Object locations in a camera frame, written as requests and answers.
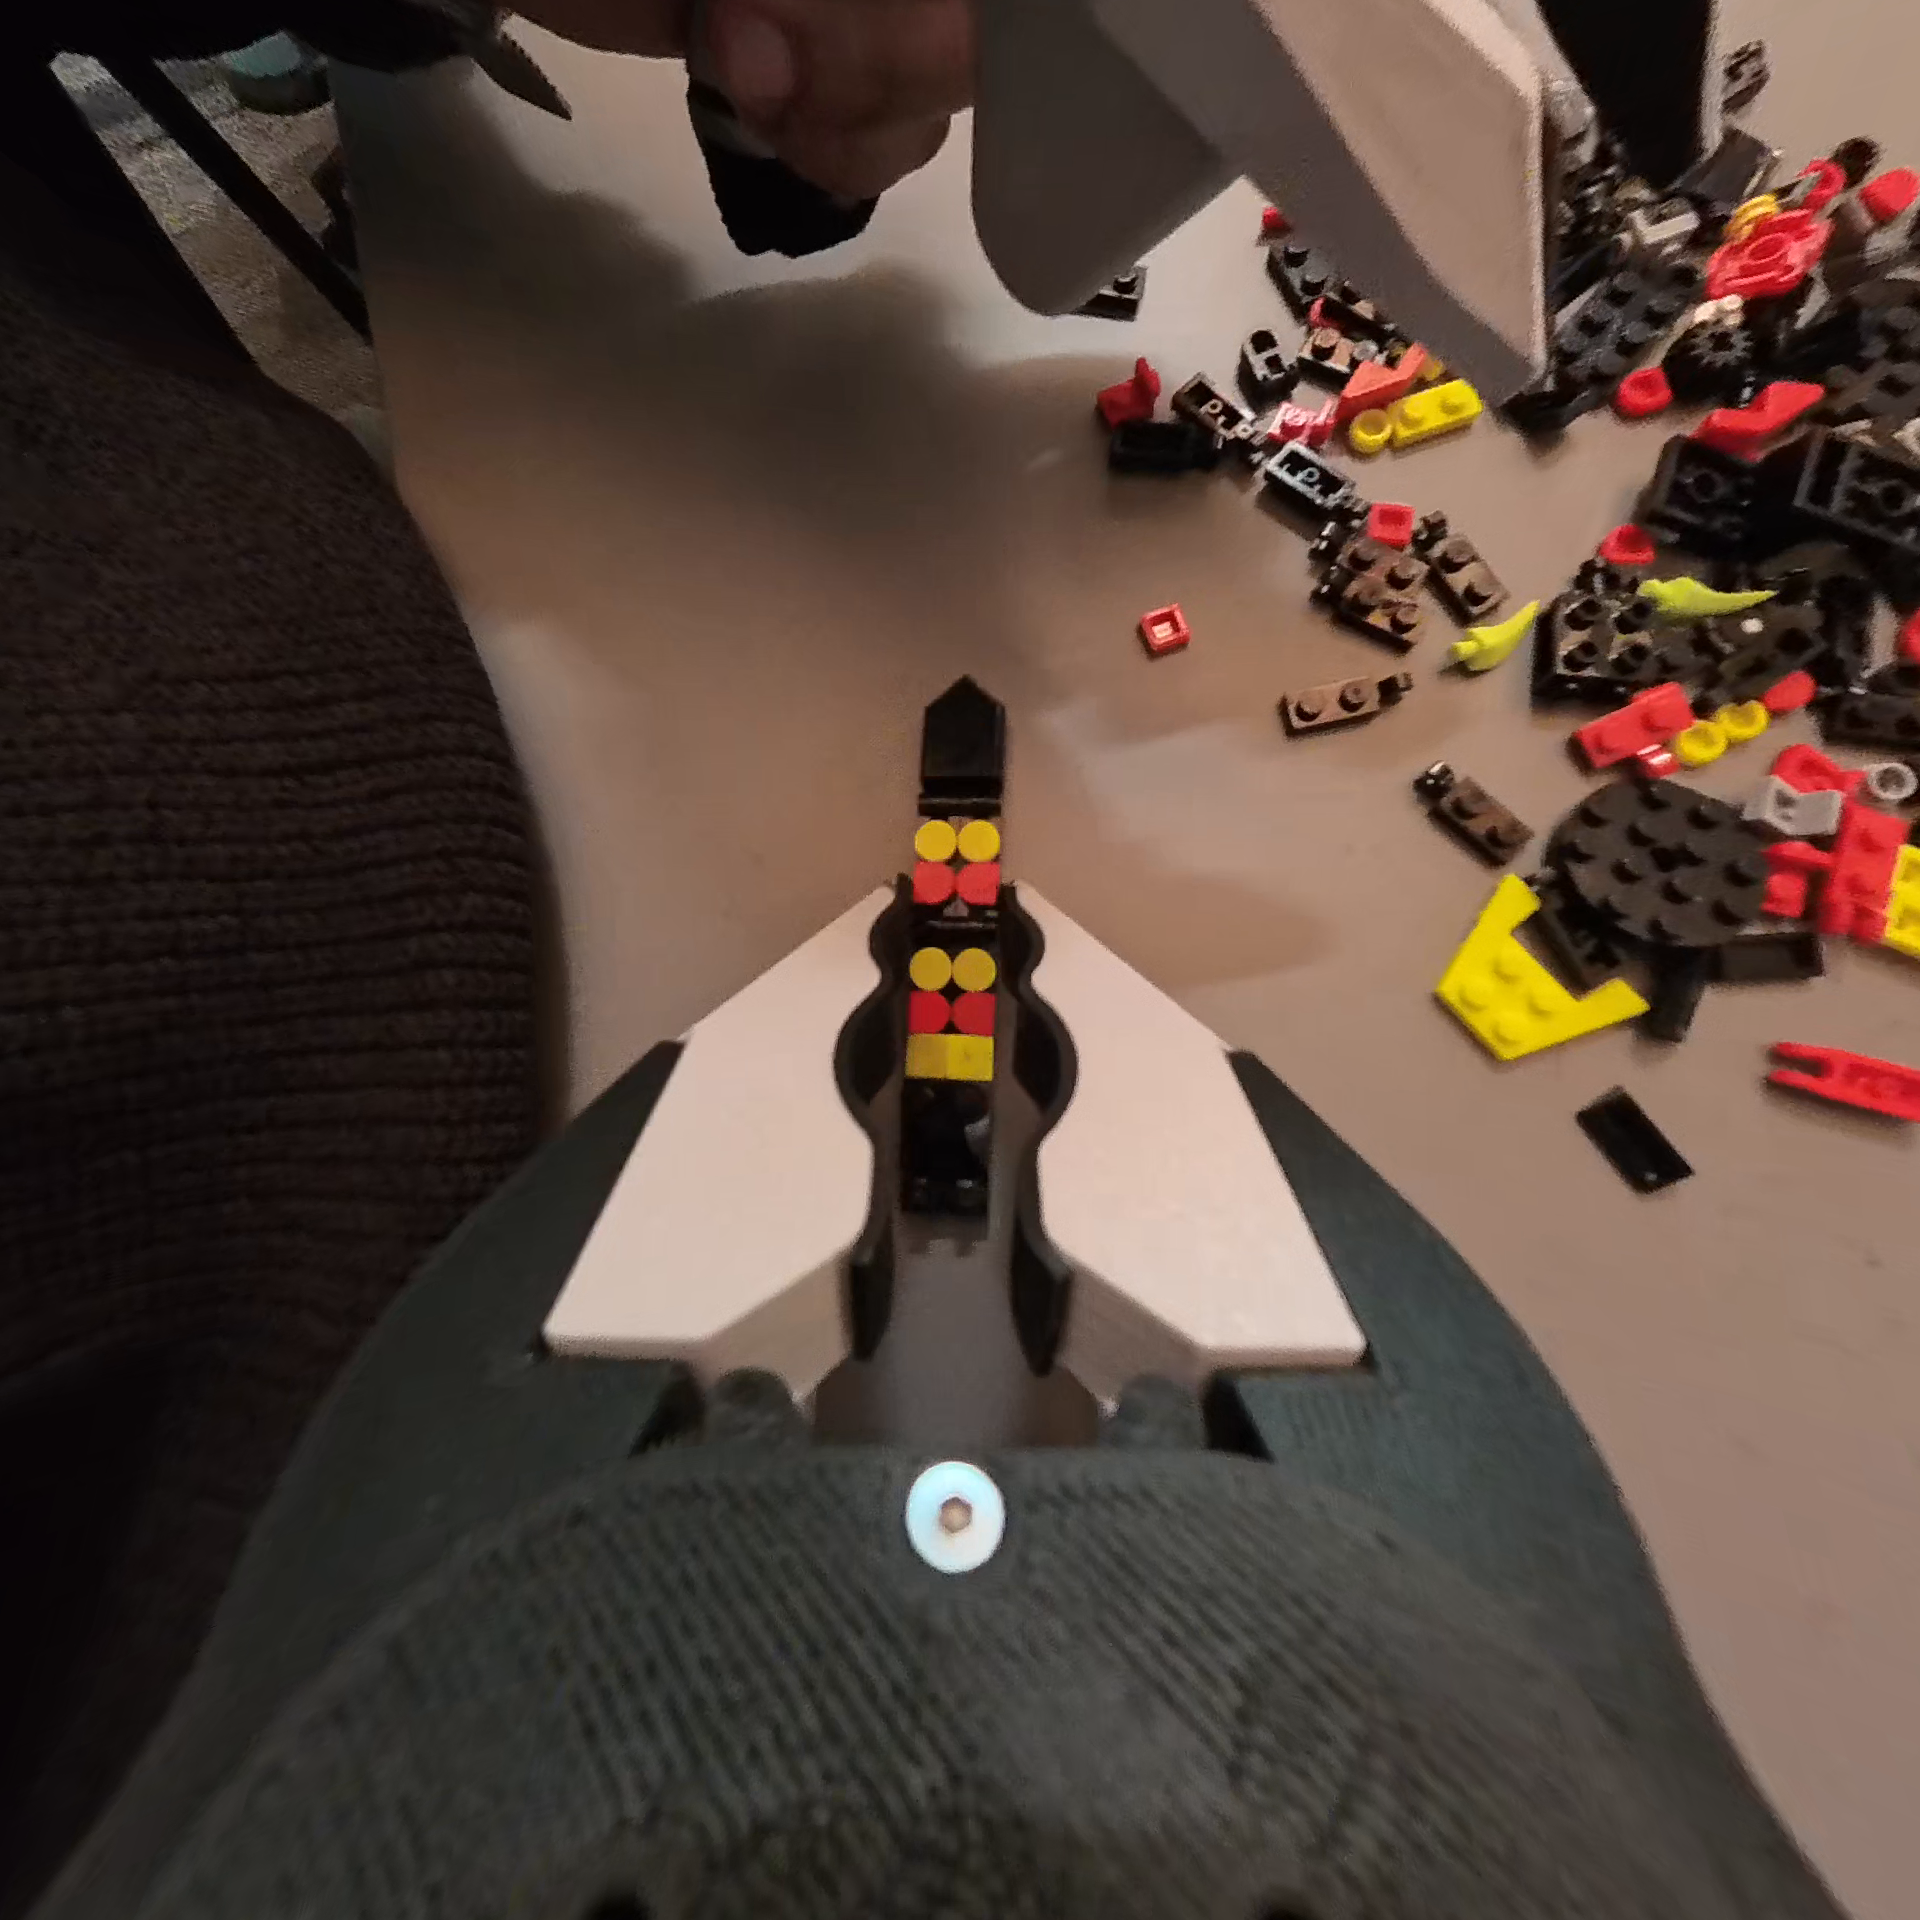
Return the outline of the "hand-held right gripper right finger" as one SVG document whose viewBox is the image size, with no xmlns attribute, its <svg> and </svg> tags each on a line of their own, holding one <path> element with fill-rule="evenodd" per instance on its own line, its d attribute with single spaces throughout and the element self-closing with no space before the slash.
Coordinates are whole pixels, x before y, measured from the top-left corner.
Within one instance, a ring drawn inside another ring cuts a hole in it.
<svg viewBox="0 0 1920 1920">
<path fill-rule="evenodd" d="M 1068 1373 L 1351 1368 L 1364 1334 L 1222 1038 L 1032 886 L 1030 987 L 1071 1084 L 1038 1141 Z"/>
</svg>

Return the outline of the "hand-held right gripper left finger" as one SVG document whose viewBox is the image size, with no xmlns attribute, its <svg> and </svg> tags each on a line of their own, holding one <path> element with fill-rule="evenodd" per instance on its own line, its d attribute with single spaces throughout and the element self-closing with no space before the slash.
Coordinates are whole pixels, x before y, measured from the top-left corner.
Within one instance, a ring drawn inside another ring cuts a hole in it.
<svg viewBox="0 0 1920 1920">
<path fill-rule="evenodd" d="M 544 1318 L 563 1357 L 668 1359 L 811 1396 L 851 1356 L 848 1254 L 873 1141 L 835 1045 L 880 982 L 878 886 L 713 1007 L 679 1045 L 605 1204 Z"/>
</svg>

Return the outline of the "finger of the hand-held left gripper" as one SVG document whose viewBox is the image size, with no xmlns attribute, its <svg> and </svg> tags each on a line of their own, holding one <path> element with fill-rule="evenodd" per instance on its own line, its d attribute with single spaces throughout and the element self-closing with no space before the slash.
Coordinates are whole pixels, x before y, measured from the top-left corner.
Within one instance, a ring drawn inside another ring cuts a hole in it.
<svg viewBox="0 0 1920 1920">
<path fill-rule="evenodd" d="M 1718 144 L 1717 1 L 1537 1 L 1635 175 L 1668 185 Z"/>
<path fill-rule="evenodd" d="M 1545 365 L 1545 80 L 1489 4 L 979 4 L 971 139 L 1032 313 L 1246 181 L 1483 397 Z"/>
</svg>

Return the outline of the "black red yellow lego assembly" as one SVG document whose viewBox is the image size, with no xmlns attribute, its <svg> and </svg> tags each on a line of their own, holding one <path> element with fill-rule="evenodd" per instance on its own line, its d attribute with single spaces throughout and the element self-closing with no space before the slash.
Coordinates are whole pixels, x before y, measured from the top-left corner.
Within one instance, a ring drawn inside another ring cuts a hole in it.
<svg viewBox="0 0 1920 1920">
<path fill-rule="evenodd" d="M 973 679 L 924 711 L 907 880 L 900 1204 L 983 1221 L 1000 992 L 1005 711 Z"/>
</svg>

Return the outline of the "pile of lego pieces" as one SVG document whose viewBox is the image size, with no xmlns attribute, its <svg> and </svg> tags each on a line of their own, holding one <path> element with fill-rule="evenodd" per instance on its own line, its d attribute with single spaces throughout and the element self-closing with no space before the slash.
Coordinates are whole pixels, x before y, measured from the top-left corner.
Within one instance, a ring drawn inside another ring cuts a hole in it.
<svg viewBox="0 0 1920 1920">
<path fill-rule="evenodd" d="M 1671 1046 L 1717 987 L 1816 981 L 1828 949 L 1916 963 L 1916 168 L 1852 135 L 1782 167 L 1750 125 L 1768 48 L 1717 54 L 1718 131 L 1655 171 L 1569 86 L 1547 198 L 1542 371 L 1483 403 L 1279 208 L 1262 262 L 1299 336 L 1235 383 L 1137 359 L 1095 396 L 1116 472 L 1243 468 L 1312 533 L 1310 604 L 1432 671 L 1526 661 L 1585 780 L 1542 831 L 1453 764 L 1409 780 L 1495 891 L 1432 1001 L 1493 1062 L 1636 1029 Z M 1495 416 L 1532 451 L 1596 414 L 1671 424 L 1635 513 L 1520 601 L 1447 512 L 1336 455 Z"/>
</svg>

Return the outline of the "person's left hand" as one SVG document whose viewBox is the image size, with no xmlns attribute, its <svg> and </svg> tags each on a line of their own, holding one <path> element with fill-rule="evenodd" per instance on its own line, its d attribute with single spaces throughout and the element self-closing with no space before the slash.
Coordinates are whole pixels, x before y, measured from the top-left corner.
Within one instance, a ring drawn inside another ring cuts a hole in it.
<svg viewBox="0 0 1920 1920">
<path fill-rule="evenodd" d="M 681 59 L 800 177 L 865 201 L 918 171 L 971 107 L 971 1 L 525 1 L 564 40 Z"/>
</svg>

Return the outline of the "black metal frame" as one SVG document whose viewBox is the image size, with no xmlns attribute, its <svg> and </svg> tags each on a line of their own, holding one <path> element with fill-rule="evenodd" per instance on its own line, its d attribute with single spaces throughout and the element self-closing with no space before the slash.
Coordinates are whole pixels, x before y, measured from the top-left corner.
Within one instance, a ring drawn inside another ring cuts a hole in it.
<svg viewBox="0 0 1920 1920">
<path fill-rule="evenodd" d="M 49 83 L 217 300 L 215 225 L 249 230 L 357 342 L 371 342 L 327 62 L 271 33 L 220 54 L 59 53 Z"/>
</svg>

